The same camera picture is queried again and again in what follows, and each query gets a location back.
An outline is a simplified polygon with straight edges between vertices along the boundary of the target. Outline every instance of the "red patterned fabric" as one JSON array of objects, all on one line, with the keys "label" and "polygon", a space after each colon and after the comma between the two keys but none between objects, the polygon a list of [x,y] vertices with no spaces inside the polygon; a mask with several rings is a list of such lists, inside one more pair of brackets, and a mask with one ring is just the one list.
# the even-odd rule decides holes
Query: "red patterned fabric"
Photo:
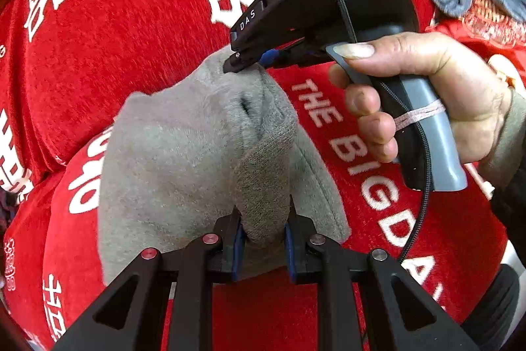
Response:
[{"label": "red patterned fabric", "polygon": [[[11,181],[18,186],[25,178],[34,187],[6,236],[20,249],[20,282],[6,298],[14,318],[46,348],[103,289],[96,208],[112,118],[131,92],[171,86],[225,45],[229,26],[251,1],[12,0],[0,15],[0,154],[6,145],[16,152],[20,170]],[[433,7],[414,3],[424,29]],[[396,256],[420,194],[404,187],[396,165],[367,155],[327,67],[270,73],[340,190],[352,229],[345,246],[383,247]],[[491,283],[505,244],[470,181],[465,191],[432,196],[406,267],[462,321]],[[284,270],[216,287],[214,297],[215,349],[315,349],[314,288],[291,286]]]}]

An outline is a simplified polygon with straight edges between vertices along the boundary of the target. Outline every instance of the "screw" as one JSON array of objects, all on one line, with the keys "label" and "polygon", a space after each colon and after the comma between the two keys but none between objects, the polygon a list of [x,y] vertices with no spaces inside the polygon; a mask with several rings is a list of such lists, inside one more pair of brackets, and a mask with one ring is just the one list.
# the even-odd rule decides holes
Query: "screw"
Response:
[{"label": "screw", "polygon": [[157,256],[157,249],[153,247],[145,248],[143,251],[140,252],[140,255],[143,259],[146,259],[148,261],[149,259],[153,259],[155,256]]},{"label": "screw", "polygon": [[325,244],[325,237],[322,234],[312,234],[309,241],[315,246],[321,246]]},{"label": "screw", "polygon": [[383,262],[387,259],[387,252],[381,248],[372,251],[372,258],[376,261]]},{"label": "screw", "polygon": [[219,241],[219,235],[217,234],[206,234],[203,235],[203,242],[205,244],[215,244]]}]

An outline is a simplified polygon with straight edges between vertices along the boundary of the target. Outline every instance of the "hand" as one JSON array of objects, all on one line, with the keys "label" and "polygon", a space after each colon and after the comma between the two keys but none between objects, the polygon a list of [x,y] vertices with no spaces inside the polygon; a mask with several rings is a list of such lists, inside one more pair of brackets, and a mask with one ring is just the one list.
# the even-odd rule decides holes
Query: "hand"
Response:
[{"label": "hand", "polygon": [[[462,163],[482,160],[496,146],[510,109],[511,91],[488,65],[461,43],[439,34],[404,33],[337,48],[349,66],[376,77],[397,74],[428,76],[447,108]],[[375,89],[351,84],[344,70],[334,64],[330,81],[345,89],[345,101],[358,116],[358,127],[370,154],[389,163],[398,154],[391,115],[378,112]]]}]

